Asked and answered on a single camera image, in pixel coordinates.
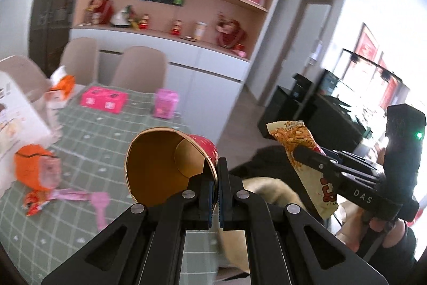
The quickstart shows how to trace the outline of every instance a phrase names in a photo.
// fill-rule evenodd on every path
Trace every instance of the floor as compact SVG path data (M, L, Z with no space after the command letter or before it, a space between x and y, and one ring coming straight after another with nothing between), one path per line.
M255 97L244 87L217 146L219 155L227 158L228 169L249 161L257 149L278 144L264 139L258 130L263 112L264 107L257 106Z

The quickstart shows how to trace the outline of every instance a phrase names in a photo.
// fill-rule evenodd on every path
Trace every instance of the finger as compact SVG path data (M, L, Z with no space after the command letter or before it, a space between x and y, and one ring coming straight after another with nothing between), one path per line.
M375 232L381 232L384 229L386 223L387 221L380 220L377 217L373 217L371 221L369 221L369 227Z
M400 242L405 235L405 222L403 220L397 220L394 228L388 233L383 241L383 247L391 248Z

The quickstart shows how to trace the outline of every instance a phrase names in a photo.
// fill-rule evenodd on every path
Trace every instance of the pink box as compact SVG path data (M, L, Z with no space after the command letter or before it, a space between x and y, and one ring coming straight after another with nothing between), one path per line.
M159 89L154 102L153 116L160 117L161 119L173 118L178 102L178 93L170 89Z
M93 86L83 93L80 105L118 114L127 98L128 94L125 92Z

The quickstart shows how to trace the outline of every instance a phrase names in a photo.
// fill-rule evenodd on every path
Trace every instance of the doorway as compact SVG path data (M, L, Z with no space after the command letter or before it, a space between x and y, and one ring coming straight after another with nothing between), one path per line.
M292 88L292 76L303 72L309 56L322 39L333 2L334 0L301 0L270 79L258 101L260 105L266 105L277 85L285 89Z

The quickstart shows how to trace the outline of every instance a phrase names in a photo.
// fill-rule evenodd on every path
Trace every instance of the screw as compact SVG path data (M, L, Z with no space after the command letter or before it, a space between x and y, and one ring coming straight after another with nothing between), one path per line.
M134 214L140 214L144 211L144 206L142 204L136 203L131 206L131 212Z
M195 195L196 193L193 190L185 190L182 192L182 196L187 199L193 198Z
M240 190L240 191L238 191L236 193L236 196L239 197L239 198L241 198L241 199L243 199L243 200L245 200L246 198L249 197L249 192L246 191L246 190Z
M288 212L291 214L298 214L301 211L301 208L296 204L289 204L287 207Z

